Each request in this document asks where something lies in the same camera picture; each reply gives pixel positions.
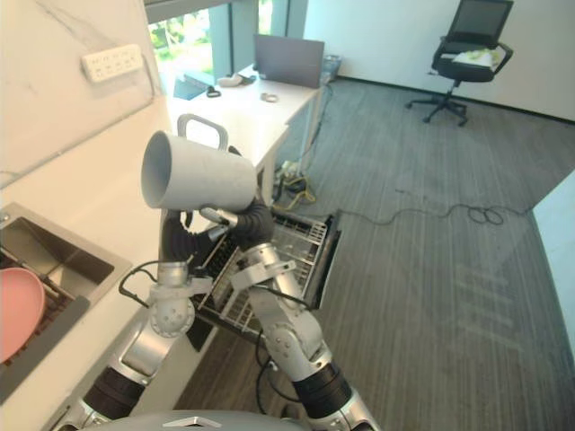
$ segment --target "laptop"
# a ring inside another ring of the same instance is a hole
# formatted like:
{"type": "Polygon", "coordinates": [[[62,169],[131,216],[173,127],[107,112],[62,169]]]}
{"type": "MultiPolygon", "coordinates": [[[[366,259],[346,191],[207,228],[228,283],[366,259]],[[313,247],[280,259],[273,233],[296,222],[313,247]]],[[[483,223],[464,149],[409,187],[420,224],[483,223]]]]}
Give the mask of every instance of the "laptop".
{"type": "Polygon", "coordinates": [[[323,42],[255,35],[254,68],[261,79],[319,88],[323,42]]]}

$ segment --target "white wall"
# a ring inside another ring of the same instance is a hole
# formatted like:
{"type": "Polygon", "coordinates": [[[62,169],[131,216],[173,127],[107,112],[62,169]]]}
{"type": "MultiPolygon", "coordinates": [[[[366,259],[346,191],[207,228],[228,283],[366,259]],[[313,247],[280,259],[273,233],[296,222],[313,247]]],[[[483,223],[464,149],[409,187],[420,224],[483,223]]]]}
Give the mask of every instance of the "white wall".
{"type": "Polygon", "coordinates": [[[575,356],[575,171],[533,210],[575,356]]]}
{"type": "Polygon", "coordinates": [[[154,95],[145,69],[91,84],[80,67],[85,54],[136,43],[157,86],[142,0],[4,0],[0,26],[3,171],[25,171],[154,95]]]}
{"type": "MultiPolygon", "coordinates": [[[[459,0],[309,0],[305,38],[342,55],[340,75],[444,92],[426,73],[459,0]]],[[[492,83],[457,94],[575,120],[575,2],[517,0],[500,40],[515,56],[492,83]]]]}

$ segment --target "gray carpet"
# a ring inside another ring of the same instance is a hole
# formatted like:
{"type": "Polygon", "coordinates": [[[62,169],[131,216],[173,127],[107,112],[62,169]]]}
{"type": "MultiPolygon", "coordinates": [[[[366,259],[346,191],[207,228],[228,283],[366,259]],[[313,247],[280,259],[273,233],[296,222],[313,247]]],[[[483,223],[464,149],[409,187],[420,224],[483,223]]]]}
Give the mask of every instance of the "gray carpet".
{"type": "MultiPolygon", "coordinates": [[[[309,176],[318,200],[389,220],[401,208],[535,205],[575,168],[575,126],[470,103],[448,112],[403,105],[420,94],[338,81],[309,176]]],[[[296,119],[280,159],[295,159],[296,119]]],[[[335,359],[386,430],[573,430],[575,371],[531,215],[504,224],[416,213],[377,226],[343,215],[316,316],[335,359]]],[[[257,411],[249,343],[215,338],[180,409],[257,411]]],[[[281,387],[289,389],[282,380],[281,387]]],[[[273,414],[282,400],[263,385],[273,414]]]]}

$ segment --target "trash bin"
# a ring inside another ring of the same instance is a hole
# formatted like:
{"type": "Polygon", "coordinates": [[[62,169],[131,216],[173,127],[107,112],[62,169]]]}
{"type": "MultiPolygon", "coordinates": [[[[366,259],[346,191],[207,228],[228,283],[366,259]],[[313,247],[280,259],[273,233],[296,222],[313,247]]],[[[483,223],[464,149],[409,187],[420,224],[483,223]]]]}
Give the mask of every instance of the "trash bin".
{"type": "Polygon", "coordinates": [[[340,70],[341,56],[325,56],[322,65],[322,85],[335,80],[340,70]]]}

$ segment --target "desk leg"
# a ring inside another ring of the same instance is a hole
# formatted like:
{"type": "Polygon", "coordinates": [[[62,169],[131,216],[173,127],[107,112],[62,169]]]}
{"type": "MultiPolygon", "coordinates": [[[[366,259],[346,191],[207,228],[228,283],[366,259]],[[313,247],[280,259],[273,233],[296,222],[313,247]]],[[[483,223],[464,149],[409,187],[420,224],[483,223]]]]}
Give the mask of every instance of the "desk leg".
{"type": "Polygon", "coordinates": [[[307,120],[305,122],[304,139],[302,140],[302,149],[299,152],[300,160],[297,166],[297,173],[299,175],[302,175],[309,167],[309,157],[311,156],[310,147],[318,126],[317,120],[320,113],[320,106],[322,104],[322,95],[323,87],[320,87],[315,97],[307,106],[307,120]]]}
{"type": "Polygon", "coordinates": [[[277,151],[273,151],[266,155],[263,170],[261,171],[261,197],[266,205],[271,205],[274,173],[276,170],[276,153],[277,151]]]}

